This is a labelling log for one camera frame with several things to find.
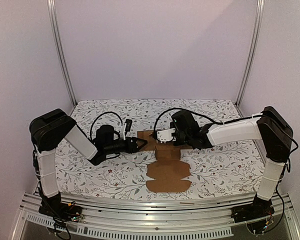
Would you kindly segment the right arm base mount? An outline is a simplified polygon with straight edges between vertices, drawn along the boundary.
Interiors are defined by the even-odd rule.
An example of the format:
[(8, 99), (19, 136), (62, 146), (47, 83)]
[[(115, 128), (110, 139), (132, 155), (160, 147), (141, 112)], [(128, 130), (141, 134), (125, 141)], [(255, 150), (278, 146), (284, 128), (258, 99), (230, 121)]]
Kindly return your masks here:
[(271, 199), (264, 200), (255, 194), (252, 203), (232, 207), (230, 217), (234, 219), (235, 223), (240, 223), (263, 218), (274, 213)]

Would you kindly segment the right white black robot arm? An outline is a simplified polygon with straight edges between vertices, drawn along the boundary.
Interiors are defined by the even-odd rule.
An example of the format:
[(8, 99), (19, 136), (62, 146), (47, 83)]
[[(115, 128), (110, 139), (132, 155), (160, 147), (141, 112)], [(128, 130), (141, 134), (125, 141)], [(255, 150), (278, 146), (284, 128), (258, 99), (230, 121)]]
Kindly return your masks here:
[(192, 113), (180, 110), (172, 115), (174, 136), (179, 145), (193, 149), (207, 149), (225, 143), (261, 140), (266, 151), (266, 164), (256, 193), (256, 200), (249, 206), (252, 218), (259, 218), (268, 210), (268, 203), (280, 181), (284, 165), (293, 152), (293, 129), (272, 106), (263, 109), (260, 115), (235, 119), (223, 123), (199, 126)]

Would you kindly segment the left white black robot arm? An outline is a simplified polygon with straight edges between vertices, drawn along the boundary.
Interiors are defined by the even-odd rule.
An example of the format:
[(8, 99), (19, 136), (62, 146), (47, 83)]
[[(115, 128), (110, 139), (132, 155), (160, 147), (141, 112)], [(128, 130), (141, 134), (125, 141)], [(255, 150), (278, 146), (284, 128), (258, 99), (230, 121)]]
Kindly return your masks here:
[(45, 209), (53, 216), (64, 213), (64, 205), (56, 200), (60, 196), (57, 185), (55, 158), (62, 141), (70, 144), (92, 165), (117, 158), (121, 153), (141, 151), (148, 141), (126, 134), (131, 130), (132, 120), (121, 121), (120, 131), (113, 126), (102, 125), (96, 134), (86, 135), (78, 123), (63, 110), (57, 108), (31, 121), (29, 132), (33, 150), (33, 167), (39, 180), (39, 189)]

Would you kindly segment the brown cardboard box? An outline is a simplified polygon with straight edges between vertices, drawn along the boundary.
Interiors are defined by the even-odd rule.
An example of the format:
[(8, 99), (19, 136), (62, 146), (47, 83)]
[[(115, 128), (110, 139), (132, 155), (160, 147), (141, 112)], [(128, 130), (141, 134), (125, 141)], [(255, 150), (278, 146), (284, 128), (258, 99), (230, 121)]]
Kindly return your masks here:
[(137, 132), (137, 137), (147, 140), (143, 151), (153, 151), (155, 161), (147, 165), (146, 188), (154, 193), (182, 193), (191, 186), (187, 178), (191, 175), (190, 165), (181, 161), (180, 146), (172, 142), (160, 143), (153, 138), (152, 130)]

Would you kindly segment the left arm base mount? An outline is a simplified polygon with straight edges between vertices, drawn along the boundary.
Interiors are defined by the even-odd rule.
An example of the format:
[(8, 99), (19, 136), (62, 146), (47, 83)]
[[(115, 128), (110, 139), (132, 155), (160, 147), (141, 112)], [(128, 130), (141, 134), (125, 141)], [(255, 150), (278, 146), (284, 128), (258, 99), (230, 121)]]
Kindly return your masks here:
[(82, 215), (83, 208), (74, 201), (63, 203), (61, 195), (57, 194), (52, 197), (42, 196), (38, 212), (63, 222), (77, 222)]

